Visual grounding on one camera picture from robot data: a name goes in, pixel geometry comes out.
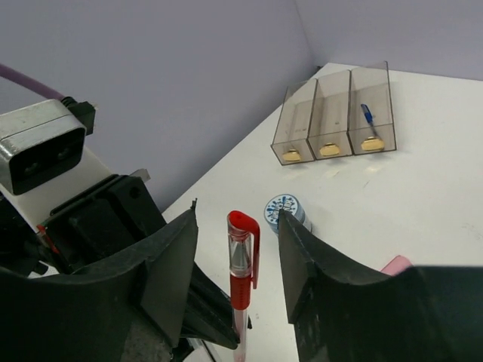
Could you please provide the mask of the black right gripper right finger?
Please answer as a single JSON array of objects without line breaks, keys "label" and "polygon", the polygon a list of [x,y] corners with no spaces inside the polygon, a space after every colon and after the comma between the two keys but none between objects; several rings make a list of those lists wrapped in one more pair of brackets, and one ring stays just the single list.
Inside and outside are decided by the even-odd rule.
[{"label": "black right gripper right finger", "polygon": [[278,219],[288,322],[301,361],[480,361],[482,270],[412,266],[389,276]]}]

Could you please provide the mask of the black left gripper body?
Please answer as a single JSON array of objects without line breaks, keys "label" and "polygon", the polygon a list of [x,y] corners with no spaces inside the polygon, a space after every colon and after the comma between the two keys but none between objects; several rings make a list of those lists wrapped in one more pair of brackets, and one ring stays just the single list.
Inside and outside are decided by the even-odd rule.
[{"label": "black left gripper body", "polygon": [[154,234],[166,222],[144,181],[114,175],[54,208],[32,230],[1,199],[1,266],[27,276],[48,266],[71,274]]}]

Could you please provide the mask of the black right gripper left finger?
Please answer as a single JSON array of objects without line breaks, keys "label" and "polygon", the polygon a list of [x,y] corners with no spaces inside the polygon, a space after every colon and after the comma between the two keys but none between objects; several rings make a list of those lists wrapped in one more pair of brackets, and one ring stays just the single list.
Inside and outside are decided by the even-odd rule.
[{"label": "black right gripper left finger", "polygon": [[154,235],[70,275],[1,270],[3,361],[169,361],[198,237],[189,209]]}]

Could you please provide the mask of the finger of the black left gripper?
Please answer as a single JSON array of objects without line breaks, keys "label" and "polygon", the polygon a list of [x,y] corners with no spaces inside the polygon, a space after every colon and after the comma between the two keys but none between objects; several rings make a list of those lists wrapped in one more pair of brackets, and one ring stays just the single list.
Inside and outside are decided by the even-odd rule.
[{"label": "finger of the black left gripper", "polygon": [[239,343],[230,298],[196,263],[192,268],[180,336],[202,339],[228,349],[236,349]]}]

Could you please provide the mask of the blue gel pen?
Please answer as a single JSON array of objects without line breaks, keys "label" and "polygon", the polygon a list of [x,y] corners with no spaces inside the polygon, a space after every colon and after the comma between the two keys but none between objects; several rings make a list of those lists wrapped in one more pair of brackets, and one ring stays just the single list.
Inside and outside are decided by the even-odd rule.
[{"label": "blue gel pen", "polygon": [[376,130],[375,126],[374,126],[374,117],[373,117],[373,115],[372,115],[372,113],[371,113],[368,105],[365,104],[365,103],[362,103],[360,105],[360,107],[361,107],[363,116],[365,117],[365,120],[368,123],[368,126],[369,126],[369,128],[371,130],[371,135],[368,137],[368,139],[369,140],[379,139],[380,137],[379,137],[379,135],[377,133],[377,130]]}]

